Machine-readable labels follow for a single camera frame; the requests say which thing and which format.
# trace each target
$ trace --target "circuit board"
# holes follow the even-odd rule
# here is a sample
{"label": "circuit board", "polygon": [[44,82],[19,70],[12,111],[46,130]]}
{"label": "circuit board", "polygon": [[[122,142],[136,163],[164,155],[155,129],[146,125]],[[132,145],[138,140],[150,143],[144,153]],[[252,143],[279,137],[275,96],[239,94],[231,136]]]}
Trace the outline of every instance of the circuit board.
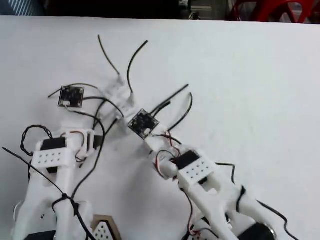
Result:
{"label": "circuit board", "polygon": [[144,109],[141,109],[139,113],[128,123],[128,127],[140,138],[146,139],[158,124],[158,120]]}
{"label": "circuit board", "polygon": [[62,86],[59,97],[59,107],[82,108],[84,100],[84,87]]}

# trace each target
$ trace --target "white surface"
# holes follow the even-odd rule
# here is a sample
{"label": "white surface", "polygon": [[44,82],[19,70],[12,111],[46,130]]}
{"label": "white surface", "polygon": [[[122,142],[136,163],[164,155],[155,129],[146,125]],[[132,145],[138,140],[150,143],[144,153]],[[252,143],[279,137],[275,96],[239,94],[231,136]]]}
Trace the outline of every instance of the white surface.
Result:
{"label": "white surface", "polygon": [[[217,162],[236,164],[235,181],[286,215],[294,235],[318,238],[318,26],[2,16],[0,146],[22,155],[21,134],[31,124],[57,130],[72,116],[91,126],[91,119],[59,112],[58,96],[46,97],[61,85],[103,87],[117,77],[98,34],[123,76],[132,54],[149,40],[130,75],[140,104],[151,110],[190,83],[158,119],[165,125],[175,122],[192,91],[193,108],[173,135]],[[85,89],[85,95],[92,94],[99,92]],[[85,102],[84,109],[93,113],[98,104]],[[28,134],[27,149],[45,135],[41,130]],[[77,196],[90,200],[95,213],[112,215],[125,240],[179,240],[187,229],[188,201],[176,182],[163,181],[151,169],[148,151],[140,146],[138,136],[123,137],[114,129],[94,175]],[[0,233],[7,239],[28,177],[18,159],[4,151],[0,158]]]}

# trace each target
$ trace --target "red wire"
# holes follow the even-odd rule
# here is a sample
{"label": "red wire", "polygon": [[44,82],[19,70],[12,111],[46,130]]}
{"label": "red wire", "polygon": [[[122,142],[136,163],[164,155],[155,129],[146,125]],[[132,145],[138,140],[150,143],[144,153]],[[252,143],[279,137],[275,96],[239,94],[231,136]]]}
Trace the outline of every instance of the red wire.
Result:
{"label": "red wire", "polygon": [[171,147],[173,147],[173,148],[178,152],[178,157],[181,156],[180,150],[174,146],[174,144],[172,143],[172,139],[169,139],[169,141],[170,141]]}

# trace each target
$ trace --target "wire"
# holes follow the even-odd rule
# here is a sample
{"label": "wire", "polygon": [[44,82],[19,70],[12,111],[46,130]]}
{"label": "wire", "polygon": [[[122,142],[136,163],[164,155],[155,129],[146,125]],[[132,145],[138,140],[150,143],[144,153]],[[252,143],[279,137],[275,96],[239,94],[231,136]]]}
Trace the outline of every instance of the wire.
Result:
{"label": "wire", "polygon": [[[100,112],[100,109],[104,106],[104,104],[106,103],[107,101],[106,100],[103,100],[100,105],[98,106],[96,112],[95,112],[95,117],[97,118],[98,117],[98,113]],[[97,121],[94,120],[93,121],[93,126],[92,126],[92,130],[95,130],[96,126],[98,125]]]}
{"label": "wire", "polygon": [[176,91],[174,94],[172,94],[170,97],[168,97],[166,100],[164,100],[163,102],[161,102],[158,106],[156,106],[151,112],[150,114],[153,114],[158,108],[160,108],[163,104],[165,104],[166,102],[170,101],[171,99],[173,99],[176,95],[178,95],[179,93],[181,93],[184,89],[186,89],[189,86],[189,84],[184,85],[182,88],[180,88],[178,91]]}
{"label": "wire", "polygon": [[166,108],[166,107],[169,106],[170,104],[171,104],[171,101],[167,101],[167,102],[165,102],[164,104],[162,104],[162,105],[158,108],[158,110],[153,114],[153,117],[155,118],[162,109]]}
{"label": "wire", "polygon": [[[77,163],[82,163],[82,162],[84,162],[84,161],[86,160],[86,158],[80,159],[80,158],[77,157],[77,155],[80,153],[80,151],[81,151],[82,148],[84,147],[86,137],[85,137],[84,133],[81,132],[81,131],[71,131],[70,133],[71,133],[71,134],[81,134],[81,135],[82,135],[81,148],[80,148],[79,151],[75,154],[75,158],[77,159],[77,160],[75,160],[75,161],[76,161]],[[63,137],[64,135],[66,135],[66,134],[67,134],[66,132],[62,133],[62,134],[60,135],[60,138]]]}
{"label": "wire", "polygon": [[186,116],[189,114],[189,112],[192,108],[193,102],[194,102],[194,97],[192,96],[192,93],[190,92],[190,105],[189,105],[188,109],[186,110],[185,114],[175,124],[173,124],[171,127],[169,127],[168,131],[171,131],[172,129],[174,129],[176,126],[178,126],[179,123],[181,123],[186,118]]}
{"label": "wire", "polygon": [[[235,209],[238,213],[240,213],[240,201],[241,199],[243,198],[243,196],[246,194],[247,190],[245,189],[244,186],[241,187],[241,191],[240,191],[240,195],[239,195],[239,198],[237,199],[236,201],[236,205],[235,205]],[[280,212],[278,212],[277,210],[273,209],[272,207],[268,206],[267,204],[259,201],[259,200],[256,200],[262,207],[268,209],[269,211],[273,212],[274,214],[278,215],[280,218],[282,218],[284,220],[284,231],[291,237],[293,238],[294,240],[299,240],[298,238],[296,238],[294,235],[292,235],[288,229],[287,229],[287,225],[288,225],[288,219]]]}
{"label": "wire", "polygon": [[219,238],[217,234],[214,233],[214,231],[212,231],[210,228],[204,227],[204,228],[200,228],[198,230],[193,230],[195,233],[200,233],[204,230],[209,231],[210,233],[212,233],[217,239]]}
{"label": "wire", "polygon": [[159,154],[161,153],[161,152],[165,152],[165,153],[169,153],[174,159],[176,158],[175,157],[175,155],[172,153],[172,152],[170,152],[170,151],[168,151],[168,150],[165,150],[165,149],[162,149],[162,150],[160,150],[157,154],[156,154],[156,156],[155,156],[155,169],[156,169],[156,171],[158,172],[158,174],[161,176],[161,177],[164,177],[165,175],[160,171],[160,168],[159,168],[159,160],[158,160],[158,156],[159,156]]}
{"label": "wire", "polygon": [[188,196],[188,194],[185,192],[185,190],[183,190],[182,188],[181,188],[180,190],[185,194],[186,198],[187,198],[188,201],[189,201],[190,208],[191,208],[190,216],[189,216],[189,220],[188,220],[188,224],[187,224],[188,232],[190,233],[191,236],[195,236],[196,233],[192,233],[192,230],[190,229],[191,219],[192,219],[192,216],[193,216],[193,214],[194,214],[194,206],[192,205],[191,199],[190,199],[190,197]]}
{"label": "wire", "polygon": [[30,173],[30,166],[28,165],[28,182],[30,182],[30,178],[31,178],[31,173]]}
{"label": "wire", "polygon": [[131,83],[130,83],[130,68],[131,68],[131,64],[133,63],[136,55],[140,52],[140,50],[141,50],[147,43],[148,43],[148,40],[146,40],[146,41],[138,48],[138,50],[135,51],[135,53],[133,54],[133,56],[132,56],[132,58],[131,58],[131,60],[130,60],[130,63],[129,63],[129,66],[128,66],[128,70],[127,70],[127,72],[126,72],[126,78],[127,78],[127,80],[128,80],[128,85],[129,85],[129,88],[130,88],[130,91],[131,91],[132,94],[134,93],[134,91],[133,91],[132,86],[131,86]]}
{"label": "wire", "polygon": [[84,97],[84,98],[83,98],[83,100],[92,100],[92,99],[100,99],[100,100],[104,100],[104,101],[112,104],[112,105],[121,113],[122,117],[123,117],[123,118],[125,117],[124,113],[120,110],[120,108],[119,108],[117,105],[115,105],[111,100],[109,100],[109,99],[107,99],[107,98],[105,98],[105,97],[101,97],[101,96],[87,96],[87,97]]}
{"label": "wire", "polygon": [[50,183],[52,183],[62,194],[64,193],[53,181],[51,181],[47,176],[45,176],[42,172],[40,172],[37,168],[35,168],[34,166],[32,166],[29,162],[27,162],[26,160],[24,160],[21,156],[15,154],[14,152],[8,150],[5,147],[2,147],[3,150],[5,150],[7,153],[15,156],[16,158],[20,159],[21,161],[23,161],[25,164],[27,164],[30,168],[32,168],[33,170],[35,170],[37,173],[39,173],[40,175],[42,175],[45,179],[47,179]]}
{"label": "wire", "polygon": [[29,131],[30,129],[32,129],[32,128],[43,129],[50,139],[53,138],[51,131],[50,131],[48,128],[46,128],[45,126],[42,126],[42,125],[31,125],[31,126],[28,126],[28,127],[24,130],[24,132],[23,132],[23,134],[22,134],[20,148],[21,148],[21,150],[24,151],[25,154],[27,154],[29,157],[32,157],[32,156],[34,155],[34,152],[33,152],[33,151],[28,152],[28,151],[25,149],[25,140],[26,140],[26,136],[27,136],[28,131]]}
{"label": "wire", "polygon": [[104,54],[105,58],[107,59],[107,61],[109,62],[109,64],[113,67],[113,69],[116,71],[116,73],[117,73],[118,75],[120,75],[120,72],[116,69],[115,65],[114,65],[114,64],[111,62],[111,60],[109,59],[109,57],[108,57],[108,55],[107,55],[107,53],[106,53],[106,51],[105,51],[105,48],[104,48],[104,46],[102,45],[102,42],[101,42],[101,39],[100,39],[100,35],[98,35],[98,39],[99,39],[100,47],[101,47],[101,49],[102,49],[102,51],[103,51],[103,54]]}
{"label": "wire", "polygon": [[159,135],[151,135],[152,137],[164,137],[166,139],[171,139],[173,141],[175,141],[176,143],[178,143],[179,145],[182,145],[182,143],[177,140],[176,138],[174,138],[173,136],[168,136],[168,135],[165,135],[165,134],[159,134]]}
{"label": "wire", "polygon": [[99,161],[99,158],[100,158],[100,155],[101,155],[101,152],[102,152],[102,149],[103,149],[103,146],[104,146],[104,142],[105,142],[105,139],[106,139],[106,135],[110,132],[110,130],[112,129],[112,127],[116,124],[116,122],[118,121],[118,119],[115,119],[111,125],[109,126],[109,128],[107,129],[107,131],[105,131],[105,128],[104,128],[104,125],[102,124],[102,122],[100,121],[100,119],[97,118],[97,121],[98,123],[101,125],[101,128],[102,128],[102,132],[103,132],[103,137],[102,137],[102,144],[101,144],[101,147],[99,149],[99,152],[98,152],[98,155],[96,157],[96,160],[95,160],[95,163],[94,163],[94,166],[93,168],[91,169],[90,172],[88,172],[88,174],[78,183],[78,185],[75,187],[72,195],[71,195],[71,198],[74,199],[75,198],[75,195],[78,191],[78,189],[80,188],[81,184],[84,183],[84,181],[94,172],[94,170],[96,169],[97,165],[98,165],[98,161]]}
{"label": "wire", "polygon": [[[94,85],[91,85],[91,84],[87,84],[87,83],[73,83],[73,84],[69,84],[67,85],[66,87],[72,87],[72,86],[75,86],[75,85],[83,85],[83,86],[88,86],[88,87],[92,87],[94,89],[97,89],[99,90],[98,87],[94,86]],[[48,96],[48,99],[51,98],[53,95],[55,95],[56,93],[58,93],[59,91],[61,91],[62,87],[59,88],[57,91],[51,93],[49,96]]]}
{"label": "wire", "polygon": [[233,184],[235,184],[236,165],[234,165],[232,163],[224,163],[224,162],[216,162],[215,164],[217,164],[219,166],[230,166],[230,167],[232,167],[231,181],[233,182]]}
{"label": "wire", "polygon": [[18,202],[18,203],[14,206],[14,208],[13,208],[13,220],[14,220],[14,222],[17,221],[17,219],[16,219],[17,208],[18,208],[18,206],[19,206],[22,202],[23,202],[23,201]]}
{"label": "wire", "polygon": [[261,201],[258,201],[258,200],[257,200],[257,202],[260,203],[262,207],[270,210],[271,212],[273,212],[274,214],[276,214],[276,215],[278,215],[280,218],[282,218],[282,219],[284,220],[284,226],[283,226],[283,228],[284,228],[285,232],[286,232],[291,238],[293,238],[294,240],[299,240],[298,238],[296,238],[294,235],[292,235],[292,234],[288,231],[288,229],[287,229],[288,219],[287,219],[283,214],[281,214],[280,212],[278,212],[278,211],[275,210],[274,208],[268,206],[267,204],[265,204],[265,203],[263,203],[263,202],[261,202]]}

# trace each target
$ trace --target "red chair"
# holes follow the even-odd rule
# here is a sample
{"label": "red chair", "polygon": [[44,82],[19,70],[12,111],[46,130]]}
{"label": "red chair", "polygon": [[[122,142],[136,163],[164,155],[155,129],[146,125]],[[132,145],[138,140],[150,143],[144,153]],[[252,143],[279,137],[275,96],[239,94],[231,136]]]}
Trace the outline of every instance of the red chair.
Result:
{"label": "red chair", "polygon": [[[243,3],[256,2],[256,6],[250,16],[250,21],[267,22],[270,15],[279,20],[283,14],[288,14],[291,22],[303,23],[312,11],[314,0],[237,0],[231,10],[230,16],[239,19],[239,6]],[[301,5],[302,12],[298,20],[289,7],[288,3],[298,3]]]}
{"label": "red chair", "polygon": [[314,13],[320,14],[320,1],[317,3],[317,5],[315,5],[313,10],[311,11],[311,14],[314,14]]}

